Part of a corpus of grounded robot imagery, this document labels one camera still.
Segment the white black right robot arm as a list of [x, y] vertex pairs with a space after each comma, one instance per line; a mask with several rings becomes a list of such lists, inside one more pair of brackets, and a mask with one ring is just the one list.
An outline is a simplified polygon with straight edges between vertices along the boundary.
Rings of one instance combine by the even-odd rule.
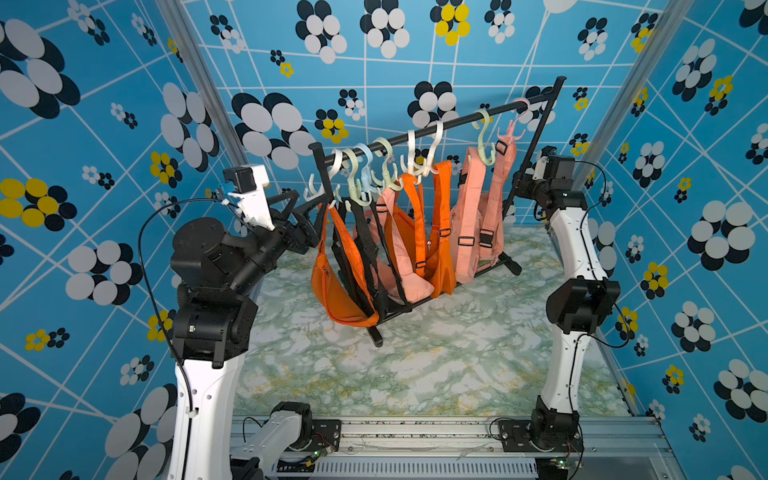
[[592, 243], [589, 206], [573, 189], [576, 159], [551, 146], [533, 166], [515, 175], [517, 196], [540, 207], [559, 253], [563, 283], [547, 298], [553, 335], [547, 377], [531, 415], [530, 442], [542, 451], [575, 446], [579, 431], [578, 390], [590, 339], [609, 314], [621, 287], [609, 279]]

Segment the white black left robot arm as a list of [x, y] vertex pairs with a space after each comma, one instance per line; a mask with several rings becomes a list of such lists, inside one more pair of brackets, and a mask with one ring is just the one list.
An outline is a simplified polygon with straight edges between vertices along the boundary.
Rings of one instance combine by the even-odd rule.
[[181, 276], [178, 310], [166, 340], [174, 359], [177, 410], [171, 479], [265, 479], [281, 455], [312, 441], [307, 403], [283, 401], [264, 426], [230, 451], [236, 383], [258, 313], [252, 298], [287, 251], [305, 253], [320, 243], [326, 204], [297, 202], [295, 191], [268, 199], [273, 229], [228, 233], [215, 218], [185, 224], [174, 236], [171, 268]]

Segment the black bag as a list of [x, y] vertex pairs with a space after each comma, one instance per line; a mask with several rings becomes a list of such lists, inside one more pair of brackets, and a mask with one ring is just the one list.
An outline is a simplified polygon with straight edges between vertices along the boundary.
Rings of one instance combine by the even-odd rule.
[[[344, 199], [333, 207], [339, 212], [361, 253], [365, 266], [365, 278], [368, 283], [367, 289], [374, 300], [375, 309], [379, 314], [377, 325], [397, 314], [410, 312], [413, 309], [413, 303], [408, 301], [402, 302], [392, 298], [381, 283], [376, 260], [380, 259], [390, 266], [393, 266], [393, 260], [390, 257], [385, 241], [374, 241], [369, 231], [369, 225], [372, 221], [371, 212], [373, 210], [360, 206], [350, 199]], [[328, 256], [329, 263], [353, 300], [361, 308], [365, 309], [365, 305], [362, 303], [364, 300], [362, 289], [351, 284], [352, 275], [349, 263], [341, 250], [339, 234], [335, 231], [333, 222], [330, 221], [330, 223], [333, 227], [331, 242], [333, 255]]]

